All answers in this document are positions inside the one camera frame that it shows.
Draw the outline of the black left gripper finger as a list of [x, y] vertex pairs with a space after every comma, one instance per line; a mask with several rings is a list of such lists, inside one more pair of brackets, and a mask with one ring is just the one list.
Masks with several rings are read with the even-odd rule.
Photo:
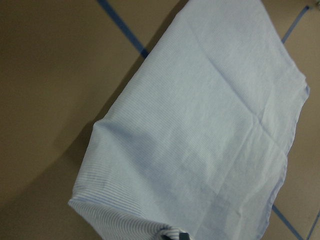
[[190, 240], [190, 235], [187, 232], [180, 232], [179, 240]]

